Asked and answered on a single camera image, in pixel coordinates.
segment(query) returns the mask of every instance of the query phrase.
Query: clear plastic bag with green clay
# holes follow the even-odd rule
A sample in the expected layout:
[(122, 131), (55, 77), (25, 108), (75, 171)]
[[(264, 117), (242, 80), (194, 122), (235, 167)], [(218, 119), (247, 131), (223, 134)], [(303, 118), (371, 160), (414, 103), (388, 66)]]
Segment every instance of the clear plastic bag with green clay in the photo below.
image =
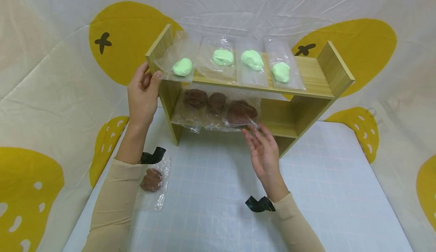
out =
[(163, 71), (162, 79), (192, 82), (201, 36), (186, 31), (176, 32), (173, 44), (154, 63)]
[(262, 54), (263, 44), (260, 40), (248, 37), (236, 39), (236, 72), (240, 86), (268, 87)]
[(306, 90), (295, 56), (286, 40), (264, 38), (273, 86)]
[(237, 84), (234, 37), (204, 36), (195, 67), (207, 79), (231, 85)]

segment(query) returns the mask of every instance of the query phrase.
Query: black wrist strap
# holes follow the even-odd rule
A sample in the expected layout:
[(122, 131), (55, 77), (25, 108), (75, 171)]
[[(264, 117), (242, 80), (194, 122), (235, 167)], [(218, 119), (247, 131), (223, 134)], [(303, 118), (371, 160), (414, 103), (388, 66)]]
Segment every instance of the black wrist strap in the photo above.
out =
[(257, 201), (254, 197), (250, 196), (250, 198), (248, 198), (246, 201), (246, 205), (252, 212), (276, 211), (273, 203), (267, 197), (262, 197), (259, 201)]

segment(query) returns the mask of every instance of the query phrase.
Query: left hand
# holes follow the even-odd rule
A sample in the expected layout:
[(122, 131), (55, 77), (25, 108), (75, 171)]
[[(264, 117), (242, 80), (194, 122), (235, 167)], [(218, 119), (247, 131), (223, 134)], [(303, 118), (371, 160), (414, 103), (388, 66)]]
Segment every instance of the left hand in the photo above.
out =
[(157, 96), (162, 73), (157, 71), (153, 76), (145, 62), (136, 70), (127, 87), (129, 99), (130, 120), (129, 126), (147, 129), (156, 113)]

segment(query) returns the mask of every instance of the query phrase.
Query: shelf side panel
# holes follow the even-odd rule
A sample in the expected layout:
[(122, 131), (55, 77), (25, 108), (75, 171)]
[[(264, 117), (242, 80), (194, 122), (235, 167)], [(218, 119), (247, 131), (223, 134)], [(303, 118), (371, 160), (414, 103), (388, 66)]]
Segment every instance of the shelf side panel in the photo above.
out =
[(316, 59), (324, 72), (333, 95), (338, 98), (355, 81), (355, 78), (330, 41), (322, 48)]
[[(171, 25), (168, 24), (145, 55), (152, 74), (159, 70), (158, 66), (154, 63), (154, 60), (163, 57), (167, 48), (172, 44), (173, 34), (171, 31)], [(162, 103), (162, 107), (165, 112), (167, 122), (170, 125), (170, 130), (176, 145), (179, 145), (180, 143), (180, 138), (182, 137), (184, 128), (182, 126), (172, 124), (171, 117), (173, 116), (181, 88), (182, 86), (180, 82), (170, 80), (162, 80), (159, 87), (160, 102)]]

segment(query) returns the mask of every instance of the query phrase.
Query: yellow lemon print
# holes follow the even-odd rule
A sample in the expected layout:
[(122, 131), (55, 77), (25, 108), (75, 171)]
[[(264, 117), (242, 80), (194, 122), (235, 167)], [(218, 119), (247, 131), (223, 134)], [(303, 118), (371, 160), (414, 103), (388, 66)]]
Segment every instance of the yellow lemon print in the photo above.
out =
[(129, 117), (126, 116), (112, 118), (98, 132), (95, 139), (94, 157), (92, 158), (91, 168), (89, 168), (89, 181), (92, 188), (94, 188), (101, 172), (103, 172), (128, 121)]
[(2, 251), (36, 251), (64, 186), (61, 166), (29, 149), (0, 147)]
[(378, 149), (378, 128), (375, 118), (365, 108), (354, 107), (336, 112), (326, 122), (344, 123), (356, 133), (368, 162), (374, 162)]
[(317, 57), (330, 40), (356, 79), (341, 97), (359, 91), (389, 62), (397, 37), (387, 23), (378, 19), (355, 19), (317, 29), (293, 48), (295, 55)]
[(126, 86), (168, 23), (173, 33), (182, 30), (174, 20), (151, 6), (138, 2), (109, 5), (89, 26), (92, 55), (112, 80)]
[(416, 193), (422, 211), (436, 231), (436, 155), (429, 158), (419, 169)]

